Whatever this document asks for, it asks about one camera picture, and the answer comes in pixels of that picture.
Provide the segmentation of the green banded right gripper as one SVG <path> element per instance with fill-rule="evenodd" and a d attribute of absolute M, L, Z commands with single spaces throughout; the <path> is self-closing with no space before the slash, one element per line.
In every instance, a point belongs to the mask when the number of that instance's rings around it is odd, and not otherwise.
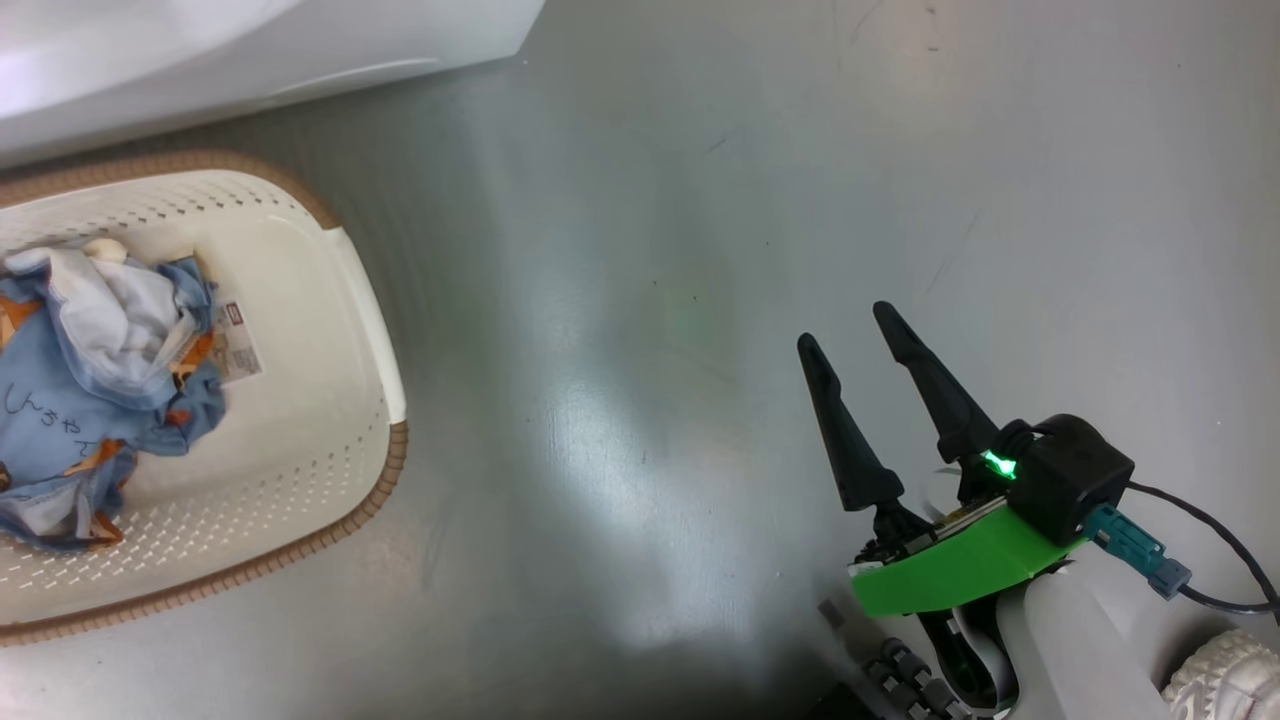
<path fill-rule="evenodd" d="M 934 424 L 943 462 L 991 450 L 997 425 L 927 347 L 899 310 L 877 301 L 873 314 L 893 360 L 905 366 Z M 820 438 L 847 512 L 899 506 L 904 487 L 867 442 L 842 400 L 842 386 L 810 333 L 797 337 Z M 1036 578 L 1085 543 L 1057 546 L 1018 516 L 1002 495 L 946 516 L 936 541 L 900 560 L 849 564 L 852 593 L 870 618 L 938 612 L 998 594 Z"/>

